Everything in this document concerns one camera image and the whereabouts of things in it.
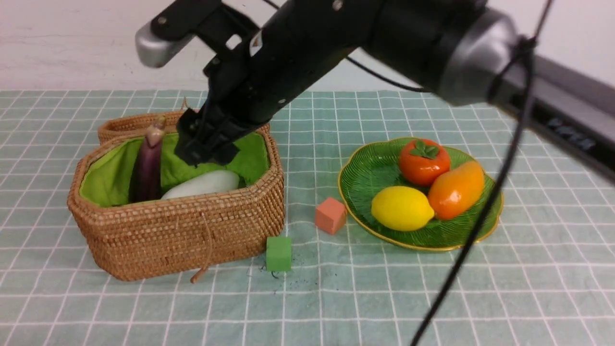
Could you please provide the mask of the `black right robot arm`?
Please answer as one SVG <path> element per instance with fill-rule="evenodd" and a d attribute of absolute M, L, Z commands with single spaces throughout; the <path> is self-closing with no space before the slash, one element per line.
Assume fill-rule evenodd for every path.
<path fill-rule="evenodd" d="M 357 48 L 455 107 L 488 103 L 614 179 L 614 90 L 534 52 L 536 37 L 484 0 L 288 0 L 257 28 L 221 2 L 184 0 L 180 26 L 213 48 L 204 110 L 186 111 L 176 154 L 231 162 L 235 141 Z"/>

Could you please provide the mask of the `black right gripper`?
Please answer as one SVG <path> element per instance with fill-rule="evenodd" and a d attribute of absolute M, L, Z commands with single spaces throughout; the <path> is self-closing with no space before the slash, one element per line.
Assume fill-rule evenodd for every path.
<path fill-rule="evenodd" d="M 209 96 L 200 111 L 180 117 L 175 155 L 194 167 L 231 163 L 240 151 L 234 142 L 267 124 L 289 101 L 281 79 L 284 53 L 274 39 L 255 34 L 228 59 L 208 64 Z M 213 145 L 213 153 L 204 145 Z"/>

